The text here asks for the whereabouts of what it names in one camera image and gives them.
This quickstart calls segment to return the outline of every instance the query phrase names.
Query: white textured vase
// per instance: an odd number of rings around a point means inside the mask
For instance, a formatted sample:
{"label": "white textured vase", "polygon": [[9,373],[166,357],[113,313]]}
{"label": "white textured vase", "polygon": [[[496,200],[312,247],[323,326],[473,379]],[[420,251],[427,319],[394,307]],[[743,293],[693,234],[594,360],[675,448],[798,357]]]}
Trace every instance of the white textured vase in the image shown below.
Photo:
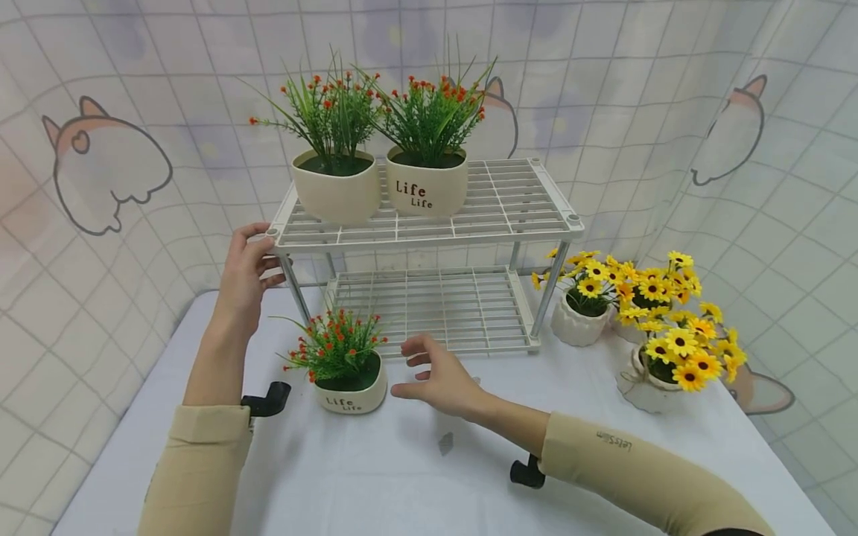
{"label": "white textured vase", "polygon": [[292,179],[304,210],[322,221],[341,226],[358,225],[369,220],[381,205],[381,183],[375,158],[362,151],[356,153],[372,164],[357,175],[335,177],[308,172],[299,166],[316,156],[313,150],[292,160]]}
{"label": "white textured vase", "polygon": [[682,387],[652,375],[644,379],[644,366],[637,355],[640,348],[635,346],[631,350],[629,364],[617,373],[617,389],[637,409],[648,413],[670,413],[682,404]]}
{"label": "white textured vase", "polygon": [[590,346],[599,339],[613,308],[607,307],[599,316],[585,316],[569,306],[566,295],[554,307],[551,317],[551,330],[557,338],[572,346]]}
{"label": "white textured vase", "polygon": [[390,204],[401,214],[449,218],[462,208],[468,195],[468,155],[456,151],[465,160],[456,167],[405,166],[393,158],[402,149],[387,153],[387,196]]}
{"label": "white textured vase", "polygon": [[387,394],[387,371],[384,369],[384,360],[381,359],[376,381],[362,391],[334,391],[321,388],[316,384],[313,386],[316,389],[316,401],[319,406],[328,411],[346,415],[369,413],[381,406]]}
{"label": "white textured vase", "polygon": [[632,344],[642,345],[646,342],[646,333],[636,328],[634,324],[630,326],[624,326],[622,322],[617,319],[617,310],[613,307],[610,309],[611,311],[611,329],[614,333],[616,333],[619,337],[628,340]]}

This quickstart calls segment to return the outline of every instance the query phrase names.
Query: shelf tier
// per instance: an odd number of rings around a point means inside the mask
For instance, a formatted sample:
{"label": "shelf tier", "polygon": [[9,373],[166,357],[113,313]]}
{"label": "shelf tier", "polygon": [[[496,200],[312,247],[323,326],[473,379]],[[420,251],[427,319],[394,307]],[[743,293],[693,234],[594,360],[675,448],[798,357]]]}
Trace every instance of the shelf tier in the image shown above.
{"label": "shelf tier", "polygon": [[391,343],[383,358],[401,357],[399,343],[429,333],[457,354],[534,351],[539,338],[518,275],[508,266],[346,272],[328,283],[329,307],[382,317]]}
{"label": "shelf tier", "polygon": [[310,216],[293,186],[268,230],[277,253],[571,240],[583,233],[581,219],[536,158],[469,162],[465,206],[442,220],[397,213],[387,195],[383,163],[378,170],[382,204],[360,226],[338,226]]}

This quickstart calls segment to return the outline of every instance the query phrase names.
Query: beige sleeve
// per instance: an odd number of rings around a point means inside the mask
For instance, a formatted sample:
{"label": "beige sleeve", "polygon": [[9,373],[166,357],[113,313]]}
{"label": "beige sleeve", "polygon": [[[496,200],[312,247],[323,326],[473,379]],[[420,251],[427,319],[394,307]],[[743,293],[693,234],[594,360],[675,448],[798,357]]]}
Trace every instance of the beige sleeve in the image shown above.
{"label": "beige sleeve", "polygon": [[251,410],[176,408],[143,503],[138,536],[227,536],[251,445]]}
{"label": "beige sleeve", "polygon": [[723,528],[775,534],[737,490],[702,467],[625,432],[561,413],[548,420],[540,470],[598,493],[670,536]]}

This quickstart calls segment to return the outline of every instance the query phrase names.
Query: white table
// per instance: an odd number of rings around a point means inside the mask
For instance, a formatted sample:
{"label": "white table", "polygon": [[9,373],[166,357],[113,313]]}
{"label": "white table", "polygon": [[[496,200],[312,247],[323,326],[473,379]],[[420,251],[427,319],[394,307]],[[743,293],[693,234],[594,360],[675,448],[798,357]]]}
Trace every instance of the white table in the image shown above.
{"label": "white table", "polygon": [[[306,293],[319,310],[321,292]],[[54,536],[131,536],[142,500],[181,401],[216,293],[198,298],[59,522]],[[535,300],[531,293],[529,298]],[[248,349],[245,392],[262,395],[274,380],[292,384],[280,415],[258,419],[242,473],[233,534],[658,534],[600,497],[552,479],[541,490],[509,480],[525,452],[415,401],[388,395],[374,413],[328,413],[300,371],[284,373],[274,354],[294,344],[297,317],[287,290],[266,294]],[[708,467],[740,490],[779,536],[833,532],[733,403],[726,389],[690,396],[685,411],[653,416],[625,402],[614,371],[627,343],[603,335],[594,346],[566,346],[543,330],[539,355],[501,353],[464,360],[484,388],[546,410],[629,431]],[[412,370],[388,362],[391,383]],[[438,441],[452,432],[453,448]]]}

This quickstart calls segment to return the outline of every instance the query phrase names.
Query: black clamp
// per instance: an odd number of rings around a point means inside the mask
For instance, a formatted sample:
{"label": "black clamp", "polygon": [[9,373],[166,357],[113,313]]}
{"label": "black clamp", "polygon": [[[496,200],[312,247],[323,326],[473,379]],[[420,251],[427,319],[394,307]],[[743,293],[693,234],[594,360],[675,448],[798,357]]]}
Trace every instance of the black clamp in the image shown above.
{"label": "black clamp", "polygon": [[539,470],[539,460],[534,455],[528,458],[528,465],[515,460],[510,467],[510,480],[513,484],[526,485],[528,488],[539,490],[545,485],[545,475]]}
{"label": "black clamp", "polygon": [[255,417],[271,417],[283,411],[286,407],[286,400],[289,398],[289,393],[292,392],[292,386],[286,382],[271,382],[269,392],[263,398],[262,396],[250,396],[248,394],[241,397],[241,405],[248,406],[251,409],[251,419]]}

